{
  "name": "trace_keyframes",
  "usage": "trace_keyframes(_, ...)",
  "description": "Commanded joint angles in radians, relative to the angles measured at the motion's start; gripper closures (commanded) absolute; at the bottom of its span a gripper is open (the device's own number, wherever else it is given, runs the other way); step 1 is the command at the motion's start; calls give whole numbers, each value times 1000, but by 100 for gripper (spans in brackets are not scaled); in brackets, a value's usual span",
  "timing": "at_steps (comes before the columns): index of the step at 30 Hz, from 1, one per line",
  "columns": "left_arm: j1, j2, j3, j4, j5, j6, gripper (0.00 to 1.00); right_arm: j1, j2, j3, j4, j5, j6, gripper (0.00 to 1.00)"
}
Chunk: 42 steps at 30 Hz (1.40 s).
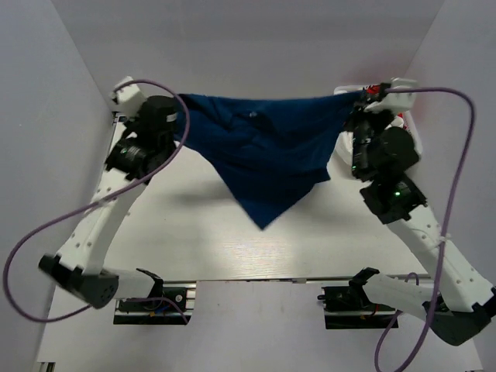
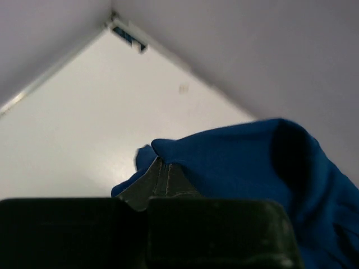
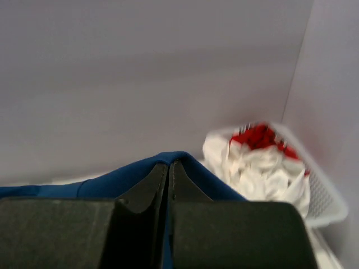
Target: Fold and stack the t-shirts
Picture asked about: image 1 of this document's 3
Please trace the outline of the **blue t shirt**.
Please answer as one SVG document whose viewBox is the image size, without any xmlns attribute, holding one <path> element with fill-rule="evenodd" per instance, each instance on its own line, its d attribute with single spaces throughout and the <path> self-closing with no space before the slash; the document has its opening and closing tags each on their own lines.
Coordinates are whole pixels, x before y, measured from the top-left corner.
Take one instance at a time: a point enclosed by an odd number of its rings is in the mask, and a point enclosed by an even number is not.
<svg viewBox="0 0 496 372">
<path fill-rule="evenodd" d="M 327 164 L 343 124 L 360 98 L 355 91 L 317 98 L 250 100 L 182 94 L 188 118 L 177 117 L 180 140 L 217 171 L 258 226 L 267 228 L 329 181 Z"/>
</svg>

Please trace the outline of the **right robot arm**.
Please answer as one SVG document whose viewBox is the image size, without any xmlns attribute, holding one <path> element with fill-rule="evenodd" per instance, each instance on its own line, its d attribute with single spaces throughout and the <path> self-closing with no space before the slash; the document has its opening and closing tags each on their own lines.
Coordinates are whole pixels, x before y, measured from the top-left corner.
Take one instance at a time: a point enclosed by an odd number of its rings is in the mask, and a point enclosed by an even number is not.
<svg viewBox="0 0 496 372">
<path fill-rule="evenodd" d="M 358 308 L 386 305 L 426 320 L 445 343 L 474 338 L 495 316 L 495 287 L 464 258 L 436 221 L 427 198 L 405 173 L 419 161 L 412 136 L 390 126 L 388 112 L 356 113 L 346 124 L 353 133 L 352 175 L 368 182 L 360 194 L 369 210 L 413 253 L 437 289 L 416 287 L 365 268 L 349 282 Z"/>
</svg>

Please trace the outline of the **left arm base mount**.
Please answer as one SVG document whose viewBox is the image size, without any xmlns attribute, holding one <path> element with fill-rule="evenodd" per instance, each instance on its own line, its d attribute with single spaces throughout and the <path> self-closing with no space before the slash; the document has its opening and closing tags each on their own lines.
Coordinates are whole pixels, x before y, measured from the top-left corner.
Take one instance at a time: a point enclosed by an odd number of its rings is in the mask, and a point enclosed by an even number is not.
<svg viewBox="0 0 496 372">
<path fill-rule="evenodd" d="M 118 300 L 113 324 L 119 326 L 186 326 L 195 306 L 196 283 L 165 282 L 145 301 Z"/>
</svg>

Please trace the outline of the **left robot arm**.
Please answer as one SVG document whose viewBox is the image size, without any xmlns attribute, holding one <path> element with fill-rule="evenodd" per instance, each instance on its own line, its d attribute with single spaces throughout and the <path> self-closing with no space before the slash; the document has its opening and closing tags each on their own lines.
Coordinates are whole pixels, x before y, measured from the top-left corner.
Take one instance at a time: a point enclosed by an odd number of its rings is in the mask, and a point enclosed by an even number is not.
<svg viewBox="0 0 496 372">
<path fill-rule="evenodd" d="M 44 255 L 38 268 L 65 291 L 93 308 L 113 298 L 137 297 L 155 309 L 164 299 L 162 280 L 145 270 L 120 272 L 104 267 L 111 242 L 133 203 L 150 180 L 147 175 L 166 163 L 176 149 L 177 100 L 154 95 L 137 113 L 127 115 L 125 129 L 105 160 L 93 197 L 96 206 L 84 213 L 70 238 L 54 254 Z"/>
</svg>

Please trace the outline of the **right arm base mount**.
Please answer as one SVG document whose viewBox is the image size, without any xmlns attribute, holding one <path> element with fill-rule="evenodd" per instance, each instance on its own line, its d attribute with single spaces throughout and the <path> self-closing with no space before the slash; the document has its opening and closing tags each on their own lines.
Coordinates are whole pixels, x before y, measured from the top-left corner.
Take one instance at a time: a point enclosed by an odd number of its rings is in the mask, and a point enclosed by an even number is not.
<svg viewBox="0 0 496 372">
<path fill-rule="evenodd" d="M 386 329 L 395 314 L 386 305 L 362 301 L 350 287 L 323 287 L 317 301 L 323 306 L 328 330 Z"/>
</svg>

